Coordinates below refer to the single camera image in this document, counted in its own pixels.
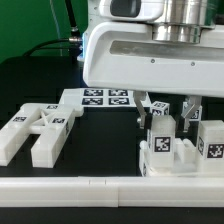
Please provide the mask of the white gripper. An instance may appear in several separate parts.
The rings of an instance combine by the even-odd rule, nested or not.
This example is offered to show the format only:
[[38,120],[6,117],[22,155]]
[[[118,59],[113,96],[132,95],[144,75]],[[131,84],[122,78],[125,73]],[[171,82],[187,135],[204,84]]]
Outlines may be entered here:
[[201,96],[224,97],[224,26],[203,31],[198,44],[183,44],[154,41],[149,25],[101,23],[88,41],[83,78],[90,87],[137,90],[133,98],[141,129],[152,125],[143,91],[190,95],[181,113],[187,132]]

